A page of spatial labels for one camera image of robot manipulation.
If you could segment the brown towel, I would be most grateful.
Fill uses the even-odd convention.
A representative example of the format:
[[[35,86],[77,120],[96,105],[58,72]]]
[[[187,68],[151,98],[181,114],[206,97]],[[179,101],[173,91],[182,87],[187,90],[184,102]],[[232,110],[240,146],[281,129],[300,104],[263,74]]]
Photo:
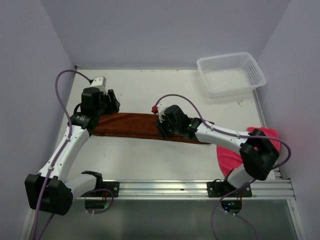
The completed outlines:
[[[103,115],[93,131],[97,137],[119,137],[147,140],[165,139],[161,137],[156,128],[158,116],[148,113],[120,112],[112,115]]]

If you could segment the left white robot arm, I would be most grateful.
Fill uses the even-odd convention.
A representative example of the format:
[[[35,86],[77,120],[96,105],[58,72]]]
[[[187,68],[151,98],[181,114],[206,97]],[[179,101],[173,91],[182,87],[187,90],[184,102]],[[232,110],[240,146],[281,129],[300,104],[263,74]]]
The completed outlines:
[[[85,88],[81,102],[67,123],[67,128],[53,156],[24,182],[31,209],[55,215],[65,215],[73,201],[87,193],[99,196],[104,184],[101,173],[85,170],[79,177],[67,180],[73,162],[83,145],[93,134],[104,115],[118,113],[120,103],[112,89]]]

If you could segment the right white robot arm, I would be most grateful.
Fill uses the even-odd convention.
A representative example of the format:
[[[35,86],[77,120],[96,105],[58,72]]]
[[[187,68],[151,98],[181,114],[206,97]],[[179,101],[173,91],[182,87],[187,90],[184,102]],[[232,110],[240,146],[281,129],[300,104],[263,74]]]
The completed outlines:
[[[248,132],[219,127],[201,118],[188,117],[178,105],[159,103],[151,111],[158,116],[155,125],[159,135],[166,140],[179,135],[240,155],[242,163],[227,174],[222,185],[227,196],[235,196],[244,184],[252,180],[266,180],[279,158],[279,151],[271,140],[257,128]]]

